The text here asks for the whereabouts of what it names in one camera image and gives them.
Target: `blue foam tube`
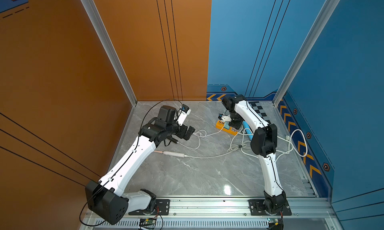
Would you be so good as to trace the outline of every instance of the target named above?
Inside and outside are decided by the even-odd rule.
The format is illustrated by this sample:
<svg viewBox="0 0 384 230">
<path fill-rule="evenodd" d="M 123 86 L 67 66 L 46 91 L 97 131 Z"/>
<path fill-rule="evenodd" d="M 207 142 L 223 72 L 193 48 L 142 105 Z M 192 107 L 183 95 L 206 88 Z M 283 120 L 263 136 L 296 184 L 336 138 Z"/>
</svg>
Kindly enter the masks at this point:
<svg viewBox="0 0 384 230">
<path fill-rule="evenodd" d="M 248 123 L 245 122 L 245 121 L 243 121 L 243 127 L 244 127 L 244 128 L 249 128 L 249 129 L 250 129 Z M 252 132 L 251 132 L 250 130 L 248 130 L 248 129 L 246 129 L 245 131 L 247 132 L 247 134 L 252 134 Z M 253 137 L 253 136 L 252 136 L 252 135 L 248 135 L 248 136 L 249 136 L 249 140 L 252 141 L 252 137 Z"/>
</svg>

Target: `robotic arm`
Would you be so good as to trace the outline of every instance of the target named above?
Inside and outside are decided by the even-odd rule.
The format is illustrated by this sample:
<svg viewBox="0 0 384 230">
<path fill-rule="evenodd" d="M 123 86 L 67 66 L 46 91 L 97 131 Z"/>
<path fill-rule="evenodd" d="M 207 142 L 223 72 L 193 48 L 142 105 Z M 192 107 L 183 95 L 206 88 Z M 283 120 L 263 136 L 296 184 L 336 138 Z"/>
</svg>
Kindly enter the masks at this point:
<svg viewBox="0 0 384 230">
<path fill-rule="evenodd" d="M 230 127 L 239 129 L 243 120 L 248 123 L 253 133 L 252 151 L 259 156 L 264 177 L 264 207 L 271 215 L 279 213 L 288 206 L 286 195 L 281 187 L 276 168 L 277 127 L 260 117 L 248 104 L 243 95 L 224 97 L 224 107 L 230 115 L 219 115 L 219 119 L 228 121 Z"/>
<path fill-rule="evenodd" d="M 162 106 L 157 117 L 144 125 L 134 143 L 118 163 L 99 182 L 90 181 L 85 187 L 88 208 L 110 224 L 116 224 L 126 212 L 145 210 L 152 213 L 156 195 L 141 189 L 134 193 L 124 193 L 129 180 L 139 166 L 159 144 L 172 135 L 189 140 L 195 128 L 183 124 L 190 113 L 189 107 L 182 105 L 177 111 L 174 107 Z"/>
<path fill-rule="evenodd" d="M 225 97 L 222 103 L 230 115 L 219 115 L 220 120 L 228 121 L 229 126 L 236 129 L 244 120 L 250 126 L 253 133 L 251 149 L 259 156 L 265 181 L 264 208 L 268 214 L 279 213 L 284 206 L 288 206 L 288 202 L 276 168 L 276 125 L 263 120 L 243 95 Z M 156 204 L 156 195 L 152 192 L 141 189 L 124 196 L 122 194 L 139 166 L 162 141 L 175 141 L 173 135 L 189 140 L 195 128 L 188 128 L 183 123 L 190 111 L 184 104 L 179 110 L 162 106 L 158 116 L 141 127 L 134 143 L 118 163 L 98 182 L 90 181 L 85 187 L 88 208 L 112 225 L 126 212 L 144 210 L 152 213 Z"/>
</svg>

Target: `orange power strip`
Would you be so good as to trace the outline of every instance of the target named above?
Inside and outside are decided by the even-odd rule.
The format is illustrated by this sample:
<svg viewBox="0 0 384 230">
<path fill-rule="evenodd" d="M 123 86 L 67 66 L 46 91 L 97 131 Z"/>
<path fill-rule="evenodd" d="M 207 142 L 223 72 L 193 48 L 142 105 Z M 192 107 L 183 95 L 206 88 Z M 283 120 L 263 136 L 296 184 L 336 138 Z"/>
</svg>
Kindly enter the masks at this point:
<svg viewBox="0 0 384 230">
<path fill-rule="evenodd" d="M 224 125 L 225 125 L 225 122 L 222 122 L 222 121 L 218 120 L 217 123 L 216 123 L 216 128 L 220 130 L 220 129 L 223 128 Z M 226 129 L 226 128 L 224 127 L 222 131 L 228 132 L 229 134 L 232 134 L 232 135 L 234 135 L 234 136 L 235 136 L 235 135 L 237 134 L 237 132 L 238 132 L 238 130 L 236 130 L 236 129 L 233 128 L 233 127 L 229 127 L 229 129 Z"/>
</svg>

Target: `ventilation grille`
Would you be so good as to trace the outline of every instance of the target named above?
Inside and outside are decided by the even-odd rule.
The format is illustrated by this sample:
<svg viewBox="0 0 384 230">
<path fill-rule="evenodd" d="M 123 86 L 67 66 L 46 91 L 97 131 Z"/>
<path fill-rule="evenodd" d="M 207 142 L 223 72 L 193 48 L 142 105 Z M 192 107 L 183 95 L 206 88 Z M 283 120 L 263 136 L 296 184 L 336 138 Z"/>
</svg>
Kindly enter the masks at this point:
<svg viewBox="0 0 384 230">
<path fill-rule="evenodd" d="M 95 224 L 101 223 L 103 220 L 96 220 Z M 108 228 L 137 228 L 139 220 L 120 220 L 115 225 L 111 225 L 107 222 L 99 225 L 98 228 L 108 226 Z M 161 227 L 161 220 L 158 219 L 156 227 Z M 164 228 L 267 228 L 268 221 L 261 220 L 244 220 L 241 218 L 178 218 L 164 220 Z"/>
</svg>

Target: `gray marble floor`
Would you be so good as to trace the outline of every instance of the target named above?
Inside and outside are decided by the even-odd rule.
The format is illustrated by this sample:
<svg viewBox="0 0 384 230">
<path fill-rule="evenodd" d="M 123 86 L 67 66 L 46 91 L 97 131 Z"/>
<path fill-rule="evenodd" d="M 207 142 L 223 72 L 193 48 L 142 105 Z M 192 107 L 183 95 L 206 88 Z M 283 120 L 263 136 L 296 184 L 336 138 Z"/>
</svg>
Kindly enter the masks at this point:
<svg viewBox="0 0 384 230">
<path fill-rule="evenodd" d="M 121 148 L 116 153 L 117 162 L 130 148 L 136 138 L 142 118 L 156 102 L 138 102 L 134 109 L 128 131 L 124 136 Z M 215 125 L 219 113 L 224 113 L 225 108 L 219 101 L 184 101 L 190 107 L 191 114 L 184 124 L 191 125 L 196 131 L 205 130 L 208 134 L 219 131 Z M 278 127 L 280 136 L 288 134 L 281 117 L 276 113 L 271 102 L 261 102 L 267 116 Z M 154 107 L 147 115 L 144 122 L 156 117 L 162 105 L 175 108 L 180 107 L 179 102 L 163 102 Z M 190 150 L 180 144 L 171 143 L 165 147 L 161 144 L 157 150 L 182 152 L 190 156 L 217 156 L 227 152 L 233 135 L 226 132 L 201 138 L 200 147 Z M 191 136 L 189 141 L 180 140 L 186 146 L 196 148 L 199 139 Z M 238 135 L 234 144 L 241 143 Z M 278 139 L 277 149 L 287 151 L 286 142 Z M 287 196 L 307 196 L 306 189 L 300 177 L 297 158 L 294 152 L 282 156 L 277 162 L 280 181 Z M 178 158 L 152 153 L 127 185 L 125 192 L 134 192 L 148 189 L 157 196 L 167 195 L 233 195 L 263 197 L 264 179 L 259 160 L 235 151 L 225 156 L 216 158 Z"/>
</svg>

